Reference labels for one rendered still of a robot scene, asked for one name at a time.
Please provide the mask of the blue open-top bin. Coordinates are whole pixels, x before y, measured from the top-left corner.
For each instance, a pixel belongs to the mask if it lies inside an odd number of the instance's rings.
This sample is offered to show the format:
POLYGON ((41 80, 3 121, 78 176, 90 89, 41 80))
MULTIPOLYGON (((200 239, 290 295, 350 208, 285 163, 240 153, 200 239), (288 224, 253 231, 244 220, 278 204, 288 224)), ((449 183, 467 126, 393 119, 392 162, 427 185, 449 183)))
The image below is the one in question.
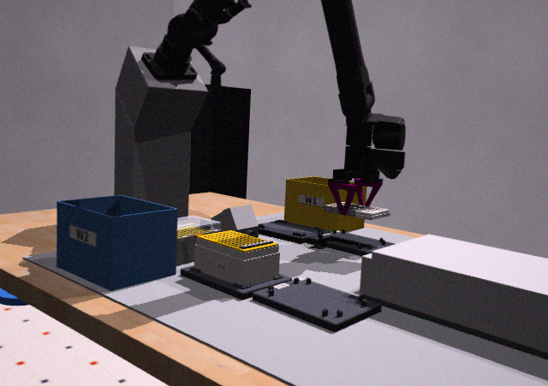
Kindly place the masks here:
POLYGON ((57 267, 110 291, 174 276, 177 218, 123 195, 57 201, 57 267))

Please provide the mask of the yellow open-top bin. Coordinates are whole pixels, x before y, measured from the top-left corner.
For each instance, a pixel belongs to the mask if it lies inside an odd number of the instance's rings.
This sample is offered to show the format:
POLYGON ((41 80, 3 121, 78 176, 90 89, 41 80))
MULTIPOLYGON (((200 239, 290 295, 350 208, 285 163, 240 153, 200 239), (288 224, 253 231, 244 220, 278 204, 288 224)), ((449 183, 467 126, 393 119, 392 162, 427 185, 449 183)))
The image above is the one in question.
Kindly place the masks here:
POLYGON ((328 178, 303 177, 286 179, 284 221, 332 232, 363 229, 365 219, 323 211, 325 205, 336 204, 328 186, 328 178))

